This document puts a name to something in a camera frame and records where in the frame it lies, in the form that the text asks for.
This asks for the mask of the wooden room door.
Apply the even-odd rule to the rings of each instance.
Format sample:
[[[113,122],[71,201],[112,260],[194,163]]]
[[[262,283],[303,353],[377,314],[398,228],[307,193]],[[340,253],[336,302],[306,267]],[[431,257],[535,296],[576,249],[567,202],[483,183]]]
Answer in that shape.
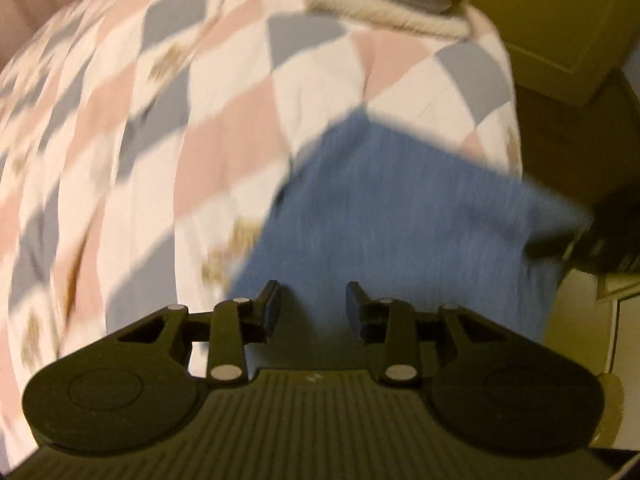
[[[639,35],[639,0],[471,0],[498,28],[520,86],[584,106]]]

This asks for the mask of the diamond patterned bed quilt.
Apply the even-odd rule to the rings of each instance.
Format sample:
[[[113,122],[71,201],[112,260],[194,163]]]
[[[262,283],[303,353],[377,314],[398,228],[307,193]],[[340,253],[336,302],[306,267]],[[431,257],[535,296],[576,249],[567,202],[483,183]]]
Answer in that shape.
[[[299,152],[357,107],[520,174],[510,58],[305,0],[77,0],[1,75],[1,468],[32,375],[166,304],[229,289]]]

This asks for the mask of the white fleece folded blanket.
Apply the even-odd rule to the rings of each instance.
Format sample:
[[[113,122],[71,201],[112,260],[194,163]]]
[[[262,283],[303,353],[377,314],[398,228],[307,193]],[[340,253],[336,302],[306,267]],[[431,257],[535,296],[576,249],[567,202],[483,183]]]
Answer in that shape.
[[[463,4],[450,0],[304,0],[309,11],[448,39],[471,36],[472,26]]]

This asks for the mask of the blue knitted garment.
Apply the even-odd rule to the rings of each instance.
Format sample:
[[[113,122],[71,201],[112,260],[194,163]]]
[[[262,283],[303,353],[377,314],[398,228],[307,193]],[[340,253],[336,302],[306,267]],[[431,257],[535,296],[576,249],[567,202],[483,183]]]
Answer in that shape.
[[[525,248],[590,222],[539,186],[356,112],[292,160],[231,291],[278,281],[295,298],[286,326],[321,342],[347,325],[351,281],[422,311],[460,304],[537,340],[564,272]]]

